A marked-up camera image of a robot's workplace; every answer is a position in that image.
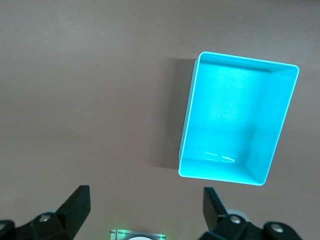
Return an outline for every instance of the silver bolt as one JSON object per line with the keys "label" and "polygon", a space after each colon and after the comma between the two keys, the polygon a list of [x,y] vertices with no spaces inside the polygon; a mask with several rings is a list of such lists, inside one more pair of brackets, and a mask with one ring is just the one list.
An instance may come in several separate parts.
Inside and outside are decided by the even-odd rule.
{"label": "silver bolt", "polygon": [[50,218],[51,218],[50,215],[41,215],[41,217],[40,217],[40,219],[39,219],[39,222],[40,222],[40,223],[46,222],[46,221],[48,221]]}
{"label": "silver bolt", "polygon": [[232,215],[232,216],[230,217],[230,220],[231,220],[231,222],[233,222],[234,224],[239,224],[239,223],[241,223],[240,218],[238,218],[238,217],[235,216],[235,215]]}
{"label": "silver bolt", "polygon": [[276,231],[277,233],[284,232],[284,229],[279,224],[276,224],[276,223],[271,224],[271,228],[272,228],[272,230]]}

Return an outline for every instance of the gray floor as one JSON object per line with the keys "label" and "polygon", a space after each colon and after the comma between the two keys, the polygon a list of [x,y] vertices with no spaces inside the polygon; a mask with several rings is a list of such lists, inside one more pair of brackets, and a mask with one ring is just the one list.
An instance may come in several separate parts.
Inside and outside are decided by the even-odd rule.
{"label": "gray floor", "polygon": [[[196,240],[213,186],[257,226],[318,239],[319,13],[317,0],[0,1],[0,219],[22,225],[89,184],[75,239],[129,229]],[[300,67],[264,186],[178,175],[202,51]]]}

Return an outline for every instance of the empty rectangular container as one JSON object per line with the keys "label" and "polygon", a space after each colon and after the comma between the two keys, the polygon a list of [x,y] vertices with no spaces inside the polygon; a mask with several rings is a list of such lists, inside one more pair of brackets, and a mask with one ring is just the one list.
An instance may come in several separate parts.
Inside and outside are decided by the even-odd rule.
{"label": "empty rectangular container", "polygon": [[298,74],[291,64],[201,53],[184,121],[180,176],[263,185]]}

